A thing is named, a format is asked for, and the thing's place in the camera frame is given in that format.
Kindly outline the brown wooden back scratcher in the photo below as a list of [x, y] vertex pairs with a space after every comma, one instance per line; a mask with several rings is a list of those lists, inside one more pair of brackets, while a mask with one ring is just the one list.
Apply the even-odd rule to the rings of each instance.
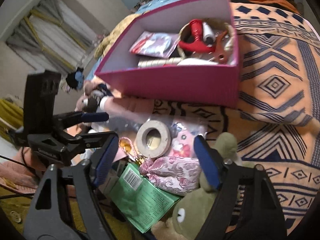
[[219, 64], [226, 64], [228, 61], [228, 56], [222, 44], [222, 41], [227, 34], [228, 34], [228, 31], [225, 30], [224, 32], [220, 33], [216, 37], [216, 47], [213, 53], [213, 57], [214, 57], [214, 60]]

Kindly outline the pink doll figure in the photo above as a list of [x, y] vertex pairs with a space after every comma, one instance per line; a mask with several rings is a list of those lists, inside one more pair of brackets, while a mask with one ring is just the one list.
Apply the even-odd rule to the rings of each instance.
[[116, 97], [104, 83], [84, 82], [84, 94], [76, 102], [75, 111], [84, 113], [106, 112], [110, 117], [143, 120], [151, 114], [155, 101], [134, 97]]

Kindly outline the dark clothes pile by curtain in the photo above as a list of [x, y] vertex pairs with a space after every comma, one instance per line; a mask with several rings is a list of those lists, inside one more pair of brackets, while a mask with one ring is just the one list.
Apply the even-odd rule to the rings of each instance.
[[74, 72], [66, 76], [66, 83], [69, 90], [81, 90], [83, 88], [85, 79], [83, 71], [84, 68], [78, 67]]

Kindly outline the pink brocade pouch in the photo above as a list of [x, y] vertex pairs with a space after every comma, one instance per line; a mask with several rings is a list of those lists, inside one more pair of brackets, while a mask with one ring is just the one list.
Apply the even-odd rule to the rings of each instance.
[[139, 172], [155, 187], [171, 194], [185, 196], [199, 188], [201, 167], [196, 158], [147, 158], [140, 165]]

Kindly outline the green plush frog toy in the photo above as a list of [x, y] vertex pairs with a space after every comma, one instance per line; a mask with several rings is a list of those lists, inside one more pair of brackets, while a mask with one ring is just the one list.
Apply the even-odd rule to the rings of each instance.
[[[238, 166], [253, 168], [253, 164], [242, 162], [237, 154], [237, 146], [235, 136], [224, 132], [217, 137], [214, 146], [210, 148], [217, 150], [223, 160], [230, 160]], [[176, 204], [172, 217], [167, 220], [167, 225], [172, 228], [174, 239], [195, 239], [206, 221], [218, 190], [208, 184], [203, 170], [200, 173], [199, 185], [198, 189], [186, 194]]]

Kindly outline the grey tape roll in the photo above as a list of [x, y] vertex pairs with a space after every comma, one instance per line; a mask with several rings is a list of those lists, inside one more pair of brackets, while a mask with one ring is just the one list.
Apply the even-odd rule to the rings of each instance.
[[158, 120], [149, 120], [142, 124], [136, 135], [137, 150], [146, 158], [161, 157], [168, 151], [170, 144], [170, 131]]

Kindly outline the pink cartoon sticker packet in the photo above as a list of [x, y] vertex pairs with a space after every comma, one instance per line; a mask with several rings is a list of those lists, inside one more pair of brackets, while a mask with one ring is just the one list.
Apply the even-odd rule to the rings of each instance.
[[194, 139], [201, 135], [206, 137], [207, 124], [200, 119], [176, 118], [169, 126], [171, 143], [165, 156], [195, 158]]

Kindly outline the beige quilted jacket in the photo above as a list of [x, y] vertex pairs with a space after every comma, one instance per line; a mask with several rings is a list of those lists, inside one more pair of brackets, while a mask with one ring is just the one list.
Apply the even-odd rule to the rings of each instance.
[[94, 58], [97, 60], [100, 57], [104, 57], [111, 47], [114, 45], [118, 37], [123, 33], [127, 26], [140, 14], [130, 14], [121, 20], [116, 27], [100, 42], [97, 46], [94, 54]]

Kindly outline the orange navy patterned blanket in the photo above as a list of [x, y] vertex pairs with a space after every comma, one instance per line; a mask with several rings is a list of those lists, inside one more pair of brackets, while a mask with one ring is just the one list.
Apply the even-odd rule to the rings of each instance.
[[232, 133], [242, 160], [266, 168], [293, 234], [319, 191], [319, 40], [292, 12], [244, 2], [231, 9], [241, 60], [235, 109], [134, 98], [129, 109], [198, 115], [210, 146]]

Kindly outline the grey curtain with yellow stripes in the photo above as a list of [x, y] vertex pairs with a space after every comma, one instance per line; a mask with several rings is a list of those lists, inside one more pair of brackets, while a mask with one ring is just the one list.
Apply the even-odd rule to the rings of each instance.
[[102, 38], [62, 0], [40, 0], [6, 43], [34, 70], [67, 75], [88, 65]]

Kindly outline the magenta cardboard storage box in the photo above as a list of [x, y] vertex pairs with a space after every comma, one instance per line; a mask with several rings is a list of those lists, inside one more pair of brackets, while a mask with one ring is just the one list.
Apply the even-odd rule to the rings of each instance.
[[145, 12], [121, 33], [95, 75], [124, 95], [235, 108], [240, 62], [234, 41], [232, 64], [139, 68], [130, 47], [144, 31], [178, 33], [193, 19], [213, 18], [234, 25], [229, 0], [180, 0]]

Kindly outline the white lotion bottle red cap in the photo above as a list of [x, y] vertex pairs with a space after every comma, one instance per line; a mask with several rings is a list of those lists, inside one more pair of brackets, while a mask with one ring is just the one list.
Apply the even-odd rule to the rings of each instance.
[[187, 58], [183, 59], [177, 64], [178, 66], [216, 66], [218, 65], [215, 61], [208, 61], [198, 58]]

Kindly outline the white black marker bottle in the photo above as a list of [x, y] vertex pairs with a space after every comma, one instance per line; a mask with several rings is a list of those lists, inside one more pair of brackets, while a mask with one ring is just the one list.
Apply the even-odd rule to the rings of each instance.
[[203, 41], [206, 45], [213, 45], [216, 41], [215, 33], [207, 22], [202, 22], [203, 27]]

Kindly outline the gold red charm keychain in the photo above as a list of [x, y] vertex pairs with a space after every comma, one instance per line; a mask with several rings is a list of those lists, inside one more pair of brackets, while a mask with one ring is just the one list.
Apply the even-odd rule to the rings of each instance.
[[144, 158], [138, 153], [134, 143], [128, 137], [121, 137], [119, 139], [119, 148], [136, 164], [144, 163]]

